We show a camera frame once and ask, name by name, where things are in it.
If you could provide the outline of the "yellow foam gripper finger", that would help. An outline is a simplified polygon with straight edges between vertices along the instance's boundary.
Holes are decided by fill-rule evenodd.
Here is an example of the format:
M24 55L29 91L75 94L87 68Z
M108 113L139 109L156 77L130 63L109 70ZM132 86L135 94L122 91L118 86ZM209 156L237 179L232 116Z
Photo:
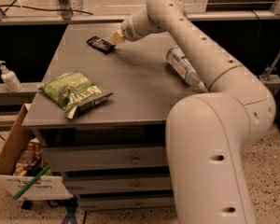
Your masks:
M124 43L126 37L122 30L117 30L110 36L110 40L113 44L117 45Z

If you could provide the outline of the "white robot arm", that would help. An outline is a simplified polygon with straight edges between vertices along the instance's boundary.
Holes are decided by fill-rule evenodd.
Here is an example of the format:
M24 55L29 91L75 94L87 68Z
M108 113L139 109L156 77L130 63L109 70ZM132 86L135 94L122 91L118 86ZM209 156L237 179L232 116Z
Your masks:
M114 43L168 32L207 91L186 97L166 121L166 153L179 224L256 224L241 148L272 126L268 88L185 16L179 0L147 0Z

